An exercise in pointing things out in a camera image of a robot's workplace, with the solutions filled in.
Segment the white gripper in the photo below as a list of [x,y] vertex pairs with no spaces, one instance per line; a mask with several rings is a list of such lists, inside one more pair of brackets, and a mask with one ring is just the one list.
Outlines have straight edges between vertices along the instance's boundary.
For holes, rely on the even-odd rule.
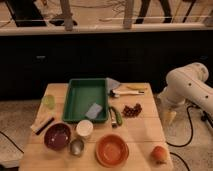
[[177,112],[174,110],[185,104],[185,98],[170,87],[165,87],[162,92],[158,94],[158,98],[164,111],[163,124],[168,126],[176,117]]

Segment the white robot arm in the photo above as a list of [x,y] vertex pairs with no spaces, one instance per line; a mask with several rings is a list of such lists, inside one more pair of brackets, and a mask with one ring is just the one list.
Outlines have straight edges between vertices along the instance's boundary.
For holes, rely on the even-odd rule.
[[166,87],[158,95],[162,104],[162,122],[170,125],[176,116],[175,109],[189,100],[208,114],[213,114],[213,88],[205,81],[209,77],[202,63],[191,63],[173,69],[166,75]]

